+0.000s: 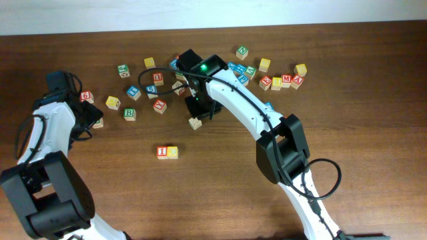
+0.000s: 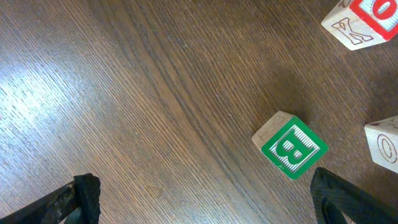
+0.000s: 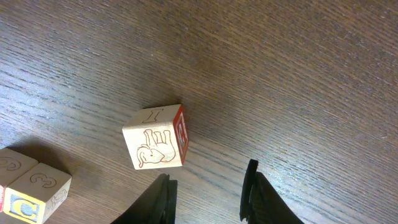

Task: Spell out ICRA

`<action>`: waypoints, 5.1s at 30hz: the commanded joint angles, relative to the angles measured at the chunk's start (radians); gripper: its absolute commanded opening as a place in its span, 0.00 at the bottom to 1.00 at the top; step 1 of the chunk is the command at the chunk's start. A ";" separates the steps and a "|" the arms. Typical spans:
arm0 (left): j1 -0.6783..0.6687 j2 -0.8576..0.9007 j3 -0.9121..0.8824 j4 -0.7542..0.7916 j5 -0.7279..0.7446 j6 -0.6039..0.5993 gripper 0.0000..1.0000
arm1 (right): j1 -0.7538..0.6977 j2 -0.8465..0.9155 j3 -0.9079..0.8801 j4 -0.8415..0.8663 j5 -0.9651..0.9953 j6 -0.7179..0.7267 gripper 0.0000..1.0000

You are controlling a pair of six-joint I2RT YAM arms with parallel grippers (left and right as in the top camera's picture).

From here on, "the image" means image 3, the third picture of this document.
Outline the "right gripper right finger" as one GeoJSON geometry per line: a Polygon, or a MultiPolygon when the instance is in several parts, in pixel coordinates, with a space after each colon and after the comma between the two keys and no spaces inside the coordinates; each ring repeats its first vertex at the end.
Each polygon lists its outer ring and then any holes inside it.
{"type": "Polygon", "coordinates": [[[259,161],[251,159],[241,193],[239,218],[248,224],[303,224],[287,206],[263,173],[259,161]]]}

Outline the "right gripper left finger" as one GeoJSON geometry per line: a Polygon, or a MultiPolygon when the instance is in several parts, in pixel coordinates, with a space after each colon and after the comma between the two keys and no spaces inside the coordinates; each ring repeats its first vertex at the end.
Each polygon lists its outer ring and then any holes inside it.
{"type": "Polygon", "coordinates": [[[174,224],[178,181],[160,174],[111,224],[174,224]]]}

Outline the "green R block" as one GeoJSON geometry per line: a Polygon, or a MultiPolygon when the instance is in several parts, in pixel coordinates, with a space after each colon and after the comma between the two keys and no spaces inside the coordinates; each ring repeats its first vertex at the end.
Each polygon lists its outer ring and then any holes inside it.
{"type": "Polygon", "coordinates": [[[189,142],[183,105],[139,110],[122,131],[136,170],[183,166],[189,142]]]}

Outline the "yellow C block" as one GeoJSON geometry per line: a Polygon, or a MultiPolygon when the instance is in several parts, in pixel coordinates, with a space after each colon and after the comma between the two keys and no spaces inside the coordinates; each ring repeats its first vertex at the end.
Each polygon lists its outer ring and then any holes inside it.
{"type": "Polygon", "coordinates": [[[72,176],[39,163],[6,187],[3,212],[32,224],[44,223],[66,200],[72,176]]]}

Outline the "red I block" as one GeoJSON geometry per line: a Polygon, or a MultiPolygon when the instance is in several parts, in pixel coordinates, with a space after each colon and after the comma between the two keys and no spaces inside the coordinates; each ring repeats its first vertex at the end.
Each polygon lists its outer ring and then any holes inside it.
{"type": "Polygon", "coordinates": [[[1,185],[1,212],[5,202],[6,187],[36,166],[38,161],[9,148],[0,152],[0,185],[1,185]]]}

